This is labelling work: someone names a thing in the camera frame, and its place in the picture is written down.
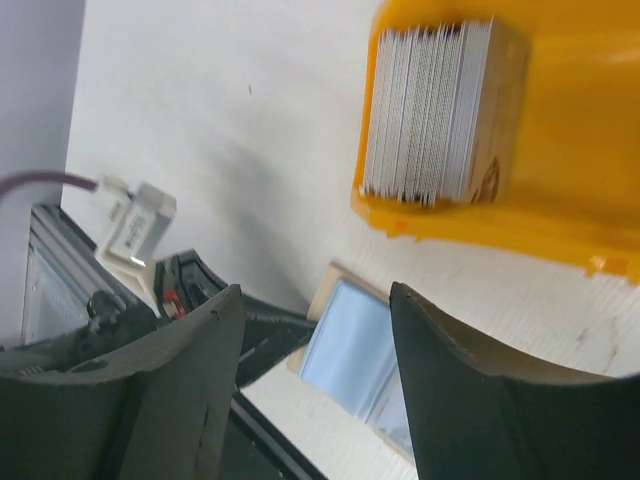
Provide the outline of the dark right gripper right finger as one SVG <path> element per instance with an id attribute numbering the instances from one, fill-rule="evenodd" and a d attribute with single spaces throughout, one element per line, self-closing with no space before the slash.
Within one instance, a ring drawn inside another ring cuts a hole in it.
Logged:
<path id="1" fill-rule="evenodd" d="M 394 343 L 422 479 L 635 479 L 639 378 L 517 350 L 403 283 Z"/>

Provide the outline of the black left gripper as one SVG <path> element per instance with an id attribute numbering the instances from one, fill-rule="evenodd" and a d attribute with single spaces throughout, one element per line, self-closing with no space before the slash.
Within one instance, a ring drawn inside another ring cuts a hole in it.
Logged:
<path id="1" fill-rule="evenodd" d="M 127 345 L 173 321 L 185 318 L 228 283 L 215 275 L 193 250 L 175 254 L 157 263 L 153 282 L 159 313 L 139 302 L 106 291 L 92 295 L 87 310 L 89 325 L 73 334 L 72 360 L 89 360 Z M 239 358 L 236 386 L 244 388 L 306 346 L 316 323 L 304 315 L 242 295 L 246 323 Z"/>

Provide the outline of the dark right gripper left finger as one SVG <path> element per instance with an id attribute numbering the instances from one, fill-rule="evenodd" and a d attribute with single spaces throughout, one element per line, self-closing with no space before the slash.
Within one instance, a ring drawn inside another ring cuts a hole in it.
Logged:
<path id="1" fill-rule="evenodd" d="M 245 330 L 240 288 L 162 324 L 144 304 L 1 354 L 5 479 L 215 479 Z"/>

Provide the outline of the beige card holder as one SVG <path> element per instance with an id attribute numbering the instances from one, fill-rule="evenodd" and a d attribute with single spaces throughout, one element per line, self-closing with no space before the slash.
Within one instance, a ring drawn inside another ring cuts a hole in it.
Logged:
<path id="1" fill-rule="evenodd" d="M 413 464 L 389 295 L 336 262 L 306 314 L 314 332 L 287 369 L 322 391 Z"/>

